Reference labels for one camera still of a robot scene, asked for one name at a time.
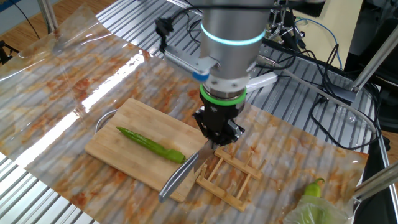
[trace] wooden floor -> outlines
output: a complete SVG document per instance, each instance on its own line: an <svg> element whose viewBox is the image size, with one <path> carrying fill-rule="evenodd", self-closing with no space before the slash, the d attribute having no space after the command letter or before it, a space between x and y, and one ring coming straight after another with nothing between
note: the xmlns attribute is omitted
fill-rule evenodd
<svg viewBox="0 0 398 224"><path fill-rule="evenodd" d="M86 2L91 10L97 14L115 1L116 0L61 0L54 4L53 8L58 24L61 24L84 2ZM33 24L40 37L47 35L47 28L40 13L31 17L30 22ZM37 37L29 23L25 21L5 34L0 35L0 40L4 40L7 44L17 50L23 50L37 41ZM390 163L398 161L398 134L383 132L383 135L391 141L391 150L388 152Z"/></svg>

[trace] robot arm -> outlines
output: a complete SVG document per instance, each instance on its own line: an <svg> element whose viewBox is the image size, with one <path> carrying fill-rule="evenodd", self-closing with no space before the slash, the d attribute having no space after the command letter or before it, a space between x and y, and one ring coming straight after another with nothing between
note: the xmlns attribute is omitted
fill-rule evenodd
<svg viewBox="0 0 398 224"><path fill-rule="evenodd" d="M205 0L204 3L272 6L274 0ZM268 18L269 10L203 10L200 58L168 46L162 38L160 50L169 65L184 69L202 83L200 98L204 106L193 117L203 135L219 146L236 142L244 132L234 119L243 110L249 72L256 65ZM172 32L172 27L164 25L165 21L158 20L156 24L161 37Z"/></svg>

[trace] blue cable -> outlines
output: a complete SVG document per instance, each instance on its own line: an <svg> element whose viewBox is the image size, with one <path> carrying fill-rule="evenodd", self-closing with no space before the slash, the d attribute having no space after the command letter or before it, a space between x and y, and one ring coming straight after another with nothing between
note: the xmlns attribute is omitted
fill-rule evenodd
<svg viewBox="0 0 398 224"><path fill-rule="evenodd" d="M320 24L319 22L314 21L314 20L312 20L312 19L306 19L306 18L299 19L299 20L297 20L296 22L294 22L294 24L297 24L297 23L300 22L300 21L311 21L311 22L314 22L314 23L316 23L316 24L322 26L322 27L325 28L327 31L329 31L329 33L333 36L333 38L335 39L335 42L336 42L336 44L337 44L336 36L333 34L333 32L332 32L330 29L328 29L328 28L325 27L324 25L322 25L322 24ZM342 70L342 69L343 69L343 64L342 64L342 62L341 62L340 54L338 53L338 51L337 51L337 59L338 59L338 62L340 63L340 69Z"/></svg>

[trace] kitchen knife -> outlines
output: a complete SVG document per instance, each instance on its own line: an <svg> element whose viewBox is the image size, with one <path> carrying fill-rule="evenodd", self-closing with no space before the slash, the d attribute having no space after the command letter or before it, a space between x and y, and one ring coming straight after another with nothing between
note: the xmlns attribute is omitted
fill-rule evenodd
<svg viewBox="0 0 398 224"><path fill-rule="evenodd" d="M169 178L159 193L159 202L163 203L166 201L166 199L170 197L174 190L187 177L192 168L196 172L196 170L199 169L199 167L206 161L206 159L211 156L212 153L214 153L213 142L209 140L198 152L189 157L187 161L185 161L184 164L182 164L180 168L178 168L178 170L175 171L174 174Z"/></svg>

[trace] knife handle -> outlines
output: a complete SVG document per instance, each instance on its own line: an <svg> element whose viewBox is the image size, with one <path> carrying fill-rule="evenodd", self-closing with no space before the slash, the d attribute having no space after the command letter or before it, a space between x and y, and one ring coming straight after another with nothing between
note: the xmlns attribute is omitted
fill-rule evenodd
<svg viewBox="0 0 398 224"><path fill-rule="evenodd" d="M187 177L189 172L192 170L193 166L197 163L199 153L194 153L187 161L174 172L174 174L169 178L166 184L163 186L159 193L159 202L163 203L174 190L181 184L181 182Z"/></svg>

